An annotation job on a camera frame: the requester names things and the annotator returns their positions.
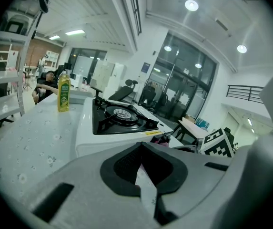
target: cooking oil bottle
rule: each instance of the cooking oil bottle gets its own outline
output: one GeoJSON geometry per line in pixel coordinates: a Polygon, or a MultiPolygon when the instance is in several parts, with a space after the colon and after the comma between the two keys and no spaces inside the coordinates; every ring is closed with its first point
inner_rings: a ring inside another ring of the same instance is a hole
{"type": "Polygon", "coordinates": [[[58,82],[58,111],[65,112],[69,110],[70,86],[69,77],[70,70],[66,69],[65,74],[59,78],[58,82]]]}

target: metal railing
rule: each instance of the metal railing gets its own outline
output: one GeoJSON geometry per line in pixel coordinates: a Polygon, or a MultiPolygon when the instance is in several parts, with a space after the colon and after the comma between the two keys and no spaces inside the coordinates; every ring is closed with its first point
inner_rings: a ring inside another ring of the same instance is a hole
{"type": "Polygon", "coordinates": [[[263,104],[259,97],[262,89],[262,86],[228,85],[226,96],[263,104]]]}
{"type": "Polygon", "coordinates": [[[142,32],[142,26],[141,26],[141,16],[140,16],[140,8],[138,5],[138,0],[131,0],[132,3],[132,9],[137,29],[137,35],[139,35],[142,32]]]}

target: person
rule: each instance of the person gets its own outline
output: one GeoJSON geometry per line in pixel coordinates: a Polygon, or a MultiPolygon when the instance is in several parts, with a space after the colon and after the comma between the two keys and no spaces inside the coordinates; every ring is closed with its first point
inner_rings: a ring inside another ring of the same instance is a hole
{"type": "Polygon", "coordinates": [[[39,59],[39,63],[38,63],[39,76],[38,76],[38,78],[40,78],[42,75],[46,58],[47,58],[47,55],[44,55],[44,57],[42,59],[39,59]]]}
{"type": "Polygon", "coordinates": [[[52,93],[55,93],[56,95],[58,94],[58,86],[54,82],[54,77],[54,72],[48,71],[46,73],[45,81],[41,84],[37,84],[36,88],[31,94],[35,104],[47,98],[52,93]]]}

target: man sitting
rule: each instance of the man sitting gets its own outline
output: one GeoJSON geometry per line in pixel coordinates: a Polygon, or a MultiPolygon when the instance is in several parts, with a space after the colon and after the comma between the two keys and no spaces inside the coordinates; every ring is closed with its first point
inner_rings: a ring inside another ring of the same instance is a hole
{"type": "Polygon", "coordinates": [[[58,94],[58,86],[55,84],[54,72],[48,71],[46,73],[45,81],[37,84],[35,90],[32,92],[33,101],[37,104],[43,99],[47,98],[52,93],[58,94]]]}

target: white kitchen counter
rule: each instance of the white kitchen counter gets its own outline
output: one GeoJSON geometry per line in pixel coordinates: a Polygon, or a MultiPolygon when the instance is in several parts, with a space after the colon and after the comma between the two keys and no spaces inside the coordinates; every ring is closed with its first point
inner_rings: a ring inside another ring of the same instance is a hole
{"type": "MultiPolygon", "coordinates": [[[[59,113],[52,94],[33,107],[0,141],[0,191],[19,200],[35,184],[76,158],[75,139],[83,105],[59,113]]],[[[181,143],[171,137],[170,147],[181,143]]]]}

